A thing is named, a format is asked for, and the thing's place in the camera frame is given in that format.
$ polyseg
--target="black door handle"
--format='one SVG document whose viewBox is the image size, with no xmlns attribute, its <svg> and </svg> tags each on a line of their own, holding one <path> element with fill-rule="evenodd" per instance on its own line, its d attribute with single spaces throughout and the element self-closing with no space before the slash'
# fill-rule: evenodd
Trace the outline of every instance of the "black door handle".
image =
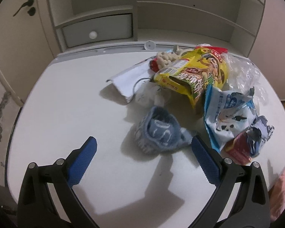
<svg viewBox="0 0 285 228">
<path fill-rule="evenodd" d="M 34 3 L 34 0 L 28 0 L 27 2 L 25 2 L 25 3 L 23 3 L 22 5 L 21 5 L 21 7 L 18 9 L 18 11 L 13 15 L 13 17 L 16 15 L 16 14 L 18 14 L 18 12 L 20 11 L 20 9 L 22 9 L 23 7 L 25 7 L 25 6 L 32 6 L 33 5 L 33 3 Z"/>
<path fill-rule="evenodd" d="M 35 7 L 31 7 L 31 8 L 28 10 L 28 14 L 29 14 L 30 16 L 33 16 L 35 13 L 36 13 Z"/>
</svg>

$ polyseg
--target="pile of trash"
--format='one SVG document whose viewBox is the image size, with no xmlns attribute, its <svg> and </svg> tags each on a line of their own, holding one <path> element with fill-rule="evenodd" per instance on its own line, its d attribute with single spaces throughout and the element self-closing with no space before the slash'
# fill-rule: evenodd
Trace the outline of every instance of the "pile of trash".
<svg viewBox="0 0 285 228">
<path fill-rule="evenodd" d="M 136 126 L 137 145 L 147 154 L 173 152 L 191 144 L 196 131 L 182 128 L 164 107 L 171 90 L 189 98 L 200 108 L 211 146 L 225 150 L 240 164 L 259 155 L 274 127 L 259 115 L 259 101 L 266 91 L 259 83 L 260 71 L 248 59 L 237 58 L 225 48 L 209 44 L 158 52 L 107 81 L 112 81 L 127 102 L 150 108 Z M 259 92 L 261 100 L 254 99 Z"/>
</svg>

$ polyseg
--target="gray drawer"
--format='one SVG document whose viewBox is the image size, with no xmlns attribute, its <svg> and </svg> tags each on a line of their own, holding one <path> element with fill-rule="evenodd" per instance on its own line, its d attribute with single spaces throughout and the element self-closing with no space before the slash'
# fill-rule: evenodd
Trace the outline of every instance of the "gray drawer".
<svg viewBox="0 0 285 228">
<path fill-rule="evenodd" d="M 68 47 L 111 39 L 132 37 L 132 15 L 121 14 L 81 21 L 62 28 Z M 95 39 L 89 34 L 96 32 Z"/>
</svg>

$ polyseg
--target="blue gripper pad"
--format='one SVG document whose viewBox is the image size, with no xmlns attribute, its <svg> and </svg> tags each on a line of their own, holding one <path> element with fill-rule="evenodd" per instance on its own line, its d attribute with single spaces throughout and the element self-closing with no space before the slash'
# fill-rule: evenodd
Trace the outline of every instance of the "blue gripper pad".
<svg viewBox="0 0 285 228">
<path fill-rule="evenodd" d="M 97 151 L 97 142 L 94 137 L 89 137 L 84 145 L 85 147 L 68 169 L 68 185 L 71 188 L 79 184 Z"/>
<path fill-rule="evenodd" d="M 191 148 L 209 183 L 218 186 L 222 173 L 221 156 L 213 149 L 208 148 L 198 135 L 193 137 Z"/>
</svg>

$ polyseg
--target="marble floor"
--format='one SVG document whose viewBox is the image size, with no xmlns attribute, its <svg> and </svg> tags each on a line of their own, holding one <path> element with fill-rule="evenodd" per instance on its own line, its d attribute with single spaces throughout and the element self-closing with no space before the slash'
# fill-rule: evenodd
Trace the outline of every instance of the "marble floor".
<svg viewBox="0 0 285 228">
<path fill-rule="evenodd" d="M 16 210 L 5 181 L 5 163 L 8 141 L 19 110 L 20 107 L 0 83 L 0 206 L 7 213 L 15 213 Z"/>
</svg>

